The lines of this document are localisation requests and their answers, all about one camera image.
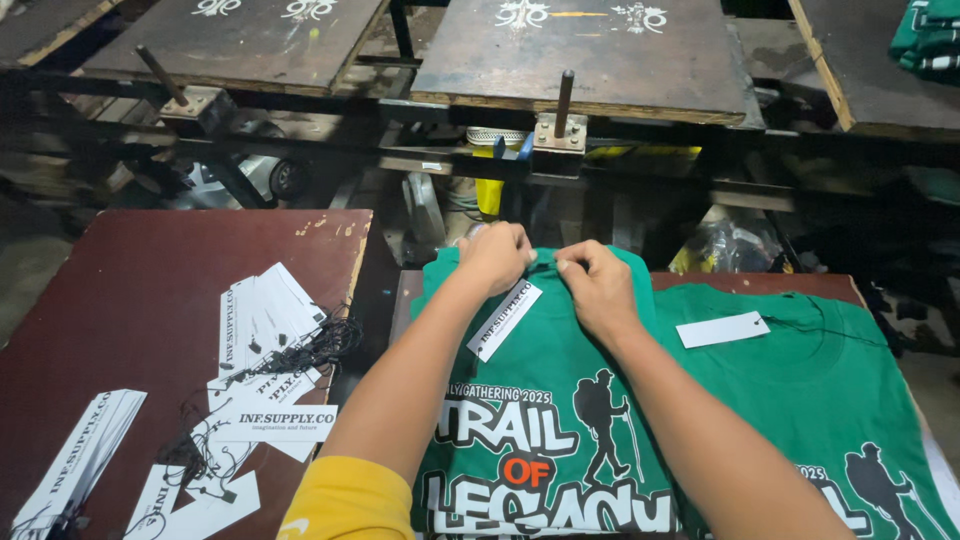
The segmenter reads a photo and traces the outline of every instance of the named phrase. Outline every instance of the white ink stain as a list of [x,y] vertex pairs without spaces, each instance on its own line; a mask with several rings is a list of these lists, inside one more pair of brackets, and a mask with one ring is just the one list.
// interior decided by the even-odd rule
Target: white ink stain
[[240,0],[203,0],[203,2],[197,4],[197,10],[190,14],[199,15],[202,13],[206,16],[216,14],[226,16],[228,11],[235,10],[239,7]]
[[627,23],[630,25],[627,32],[642,34],[645,28],[650,32],[663,34],[663,31],[657,30],[657,28],[666,24],[666,17],[663,16],[666,11],[660,8],[644,8],[642,2],[634,2],[632,6],[626,8],[617,6],[611,8],[611,10],[619,15],[626,15]]
[[502,22],[494,26],[508,26],[514,32],[518,32],[530,26],[543,28],[538,22],[543,22],[547,17],[547,10],[550,6],[545,4],[532,4],[530,0],[520,0],[519,2],[504,2],[500,5],[500,11],[496,18]]
[[287,14],[281,17],[294,17],[298,22],[303,22],[308,17],[320,20],[320,15],[329,13],[336,3],[337,0],[297,0],[287,5]]

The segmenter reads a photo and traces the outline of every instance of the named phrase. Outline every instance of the green fabric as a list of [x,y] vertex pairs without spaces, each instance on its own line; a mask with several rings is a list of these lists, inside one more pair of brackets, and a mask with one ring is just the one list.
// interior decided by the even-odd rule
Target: green fabric
[[[504,297],[488,300],[467,330],[414,487],[415,530],[546,534],[558,532],[556,528],[676,529],[671,480],[650,443],[645,420],[615,362],[577,323],[553,251],[538,250],[539,261],[525,278],[542,295],[489,362],[480,362],[465,345]],[[646,265],[637,256],[614,252],[633,270],[639,317],[656,335]],[[437,261],[423,269],[423,296],[411,308],[414,317],[456,268],[458,256],[456,249],[441,250]],[[604,373],[612,374],[609,390],[599,382]],[[574,394],[581,385],[585,393],[578,396],[592,399],[578,408]],[[616,411],[624,404],[629,422]],[[595,426],[597,440],[578,410]],[[615,444],[615,460],[629,470],[618,471],[615,478],[609,454],[600,452],[598,441],[604,448]],[[590,485],[588,469],[596,456],[599,469]]]
[[[858,536],[960,538],[933,484],[906,383],[869,311],[798,293],[735,295],[701,284],[654,299],[663,346],[777,446]],[[674,329],[751,311],[769,333],[685,349]],[[690,537],[703,538],[692,506],[682,502],[681,514]]]
[[911,1],[889,53],[923,78],[960,82],[960,0]]

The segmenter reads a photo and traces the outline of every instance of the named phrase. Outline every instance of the metal pin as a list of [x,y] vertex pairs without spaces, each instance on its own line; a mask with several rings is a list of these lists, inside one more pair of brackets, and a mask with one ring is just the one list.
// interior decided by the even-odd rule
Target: metal pin
[[554,138],[566,135],[566,114],[570,112],[570,92],[573,90],[573,70],[567,69],[560,79],[560,99],[557,100],[557,122],[554,124]]
[[147,50],[147,47],[143,45],[136,46],[136,54],[140,55],[140,59],[147,64],[147,67],[154,72],[154,75],[160,80],[160,82],[166,86],[167,91],[170,92],[170,95],[173,96],[174,101],[177,102],[177,105],[181,107],[186,107],[190,102],[186,99],[186,96],[183,95],[183,92],[180,90],[180,87],[174,84],[174,80],[170,78],[170,74],[167,73],[163,66],[160,65],[160,62],[156,61],[153,53]]

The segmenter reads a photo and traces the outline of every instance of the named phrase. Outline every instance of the person's left hand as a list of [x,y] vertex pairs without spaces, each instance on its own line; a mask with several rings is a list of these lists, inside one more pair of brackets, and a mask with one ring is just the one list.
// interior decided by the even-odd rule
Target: person's left hand
[[523,226],[505,221],[480,228],[472,240],[461,238],[457,247],[457,270],[486,290],[488,298],[510,290],[527,266],[537,260]]

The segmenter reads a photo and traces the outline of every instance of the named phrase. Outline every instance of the yellow shirt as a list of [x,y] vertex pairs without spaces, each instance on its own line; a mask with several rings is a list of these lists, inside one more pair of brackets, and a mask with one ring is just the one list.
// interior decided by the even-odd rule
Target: yellow shirt
[[310,464],[276,540],[414,540],[410,486],[397,473],[356,457]]

